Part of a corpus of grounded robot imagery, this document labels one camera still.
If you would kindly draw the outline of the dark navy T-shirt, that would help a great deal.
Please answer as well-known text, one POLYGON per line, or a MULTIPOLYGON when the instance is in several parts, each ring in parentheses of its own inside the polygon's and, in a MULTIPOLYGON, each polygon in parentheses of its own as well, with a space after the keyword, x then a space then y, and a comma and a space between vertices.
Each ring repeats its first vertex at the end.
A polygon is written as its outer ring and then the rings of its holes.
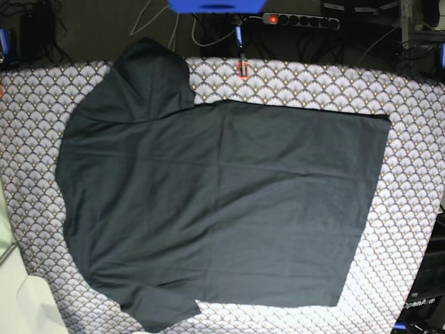
POLYGON ((381 171, 387 116, 194 102, 185 60, 145 38, 114 62, 125 113, 67 123, 63 234, 89 286, 157 333, 198 301, 333 307, 381 171))

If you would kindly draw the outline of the red table clamp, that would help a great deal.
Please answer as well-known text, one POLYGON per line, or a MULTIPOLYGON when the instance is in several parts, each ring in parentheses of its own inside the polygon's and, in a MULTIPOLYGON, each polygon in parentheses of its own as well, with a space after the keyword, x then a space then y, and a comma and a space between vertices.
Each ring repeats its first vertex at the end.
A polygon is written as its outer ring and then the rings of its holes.
POLYGON ((246 59, 238 60, 238 77, 246 80, 248 78, 248 61, 246 59))

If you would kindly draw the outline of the fan-patterned table cloth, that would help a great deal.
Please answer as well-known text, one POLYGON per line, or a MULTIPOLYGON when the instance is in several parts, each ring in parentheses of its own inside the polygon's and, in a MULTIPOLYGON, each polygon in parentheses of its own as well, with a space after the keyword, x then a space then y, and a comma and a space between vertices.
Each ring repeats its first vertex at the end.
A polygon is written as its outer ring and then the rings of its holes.
MULTIPOLYGON (((251 104, 387 116, 391 129, 366 226, 338 303, 272 308, 199 303, 169 333, 390 333, 427 250, 444 194, 444 85, 340 65, 253 60, 248 77, 226 58, 189 58, 195 103, 251 104)), ((1 181, 24 266, 49 284, 70 333, 133 333, 140 324, 90 288, 63 236, 55 179, 67 123, 91 135, 125 117, 117 69, 106 61, 1 75, 1 181)))

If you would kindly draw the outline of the white cabinet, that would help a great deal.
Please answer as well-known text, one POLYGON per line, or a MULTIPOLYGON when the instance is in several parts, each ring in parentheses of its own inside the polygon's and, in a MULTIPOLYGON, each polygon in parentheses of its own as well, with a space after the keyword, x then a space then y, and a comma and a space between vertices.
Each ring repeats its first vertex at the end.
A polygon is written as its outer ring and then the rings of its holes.
POLYGON ((47 282, 27 273, 1 194, 1 332, 66 333, 47 282))

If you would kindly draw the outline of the black OpenArm base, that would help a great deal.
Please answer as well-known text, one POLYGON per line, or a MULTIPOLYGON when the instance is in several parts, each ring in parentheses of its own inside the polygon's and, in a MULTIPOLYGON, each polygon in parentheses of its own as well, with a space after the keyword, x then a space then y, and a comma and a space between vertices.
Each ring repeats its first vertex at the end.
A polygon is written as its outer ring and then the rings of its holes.
POLYGON ((423 261, 392 332, 444 332, 444 209, 437 215, 423 261))

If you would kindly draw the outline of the white power strip red switch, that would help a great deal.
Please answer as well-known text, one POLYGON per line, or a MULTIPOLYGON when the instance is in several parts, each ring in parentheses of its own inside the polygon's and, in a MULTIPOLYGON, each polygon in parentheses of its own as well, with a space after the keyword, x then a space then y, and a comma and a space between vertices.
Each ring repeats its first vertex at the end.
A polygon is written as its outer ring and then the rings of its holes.
POLYGON ((292 26, 311 29, 329 29, 337 31, 340 29, 340 21, 332 17, 307 16, 285 13, 264 13, 262 22, 265 25, 292 26))

